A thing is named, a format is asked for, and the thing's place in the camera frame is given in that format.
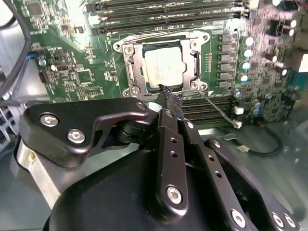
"green circuit board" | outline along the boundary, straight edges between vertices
hole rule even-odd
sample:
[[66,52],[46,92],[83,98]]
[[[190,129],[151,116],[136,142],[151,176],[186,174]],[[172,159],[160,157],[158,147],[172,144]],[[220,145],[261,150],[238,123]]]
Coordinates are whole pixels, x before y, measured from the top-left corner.
[[[267,121],[279,121],[285,116],[281,97],[287,89],[287,77],[274,70],[264,53],[274,53],[283,59],[285,51],[292,48],[293,38],[267,35],[269,21],[296,19],[299,23],[301,11],[281,13],[277,7],[258,0],[240,4],[232,0],[14,0],[14,3],[29,27],[39,77],[55,103],[136,97],[133,94],[138,84],[129,79],[124,50],[119,47],[122,51],[117,51],[115,45],[132,35],[172,35],[198,30],[207,33],[209,39],[201,45],[199,58],[193,62],[194,68],[200,69],[190,84],[197,80],[197,86],[183,91],[186,100],[200,98],[200,90],[215,99],[231,97],[239,91],[244,100],[244,120],[250,121],[251,116],[259,113],[251,110],[256,99],[262,103]],[[249,37],[254,43],[247,45],[245,39]],[[156,42],[156,48],[159,42],[169,48],[182,38],[149,39]],[[184,53],[183,46],[178,47]],[[246,50],[253,55],[246,56]],[[174,59],[171,52],[166,54]],[[244,68],[247,63],[250,69]],[[152,78],[149,82],[157,82],[151,74],[148,78]],[[201,83],[206,84],[204,89],[200,89]],[[182,86],[177,87],[177,92],[181,92]],[[146,82],[145,90],[152,96],[138,92],[137,98],[153,100],[157,89]]]

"ram slot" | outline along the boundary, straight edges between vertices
hole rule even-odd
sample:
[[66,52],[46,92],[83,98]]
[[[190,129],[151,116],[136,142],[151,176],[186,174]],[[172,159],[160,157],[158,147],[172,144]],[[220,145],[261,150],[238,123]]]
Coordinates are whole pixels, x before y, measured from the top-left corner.
[[[239,6],[237,2],[223,2],[223,3],[217,3],[217,2],[210,2],[207,4],[197,4],[197,5],[180,5],[180,6],[172,6],[172,7],[165,7],[165,8],[159,8],[159,9],[151,9],[151,17],[158,17],[158,16],[168,16],[168,13],[193,13],[198,14],[198,12],[202,10],[216,10],[216,9],[223,9],[223,8],[231,8]],[[143,9],[137,11],[135,8],[133,8],[132,11],[127,11],[127,9],[124,12],[117,12],[117,11],[109,11],[102,14],[99,14],[99,16],[102,19],[103,23],[106,23],[113,19],[129,19],[129,18],[135,18],[135,17],[141,17],[141,16],[148,16],[149,15],[149,9]]]
[[166,0],[135,0],[135,1],[107,1],[107,2],[98,2],[86,5],[86,12],[97,12],[111,10],[118,7],[144,7],[153,4],[163,4]]
[[128,30],[128,29],[136,29],[136,28],[147,28],[150,26],[177,26],[182,24],[189,23],[202,23],[206,21],[219,21],[226,20],[231,18],[241,18],[242,14],[240,12],[233,13],[209,13],[203,15],[191,15],[189,17],[182,18],[174,18],[174,19],[163,19],[163,20],[151,20],[151,21],[143,21],[143,22],[135,22],[135,23],[123,23],[119,25],[107,24],[101,26],[99,28],[93,28],[92,35],[101,35],[112,31],[120,31],[120,30]]

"metal surface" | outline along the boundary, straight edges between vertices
hole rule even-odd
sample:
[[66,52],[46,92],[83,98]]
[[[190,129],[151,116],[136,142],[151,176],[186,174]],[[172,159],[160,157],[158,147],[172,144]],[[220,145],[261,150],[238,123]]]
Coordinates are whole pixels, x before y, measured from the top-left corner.
[[29,149],[23,141],[20,141],[16,158],[30,172],[50,208],[66,188],[85,177],[82,167],[59,167]]
[[238,211],[236,211],[235,209],[231,210],[231,215],[235,223],[238,224],[238,226],[240,226],[241,228],[244,228],[246,226],[245,218]]
[[39,120],[43,125],[48,126],[48,127],[57,126],[59,123],[59,120],[57,119],[57,117],[53,115],[43,115],[41,116]]
[[179,204],[182,201],[182,195],[180,191],[175,187],[172,186],[168,187],[167,195],[169,199],[172,201],[172,203]]
[[72,129],[68,132],[67,138],[73,143],[83,143],[83,141],[86,139],[86,136],[82,131],[78,129]]

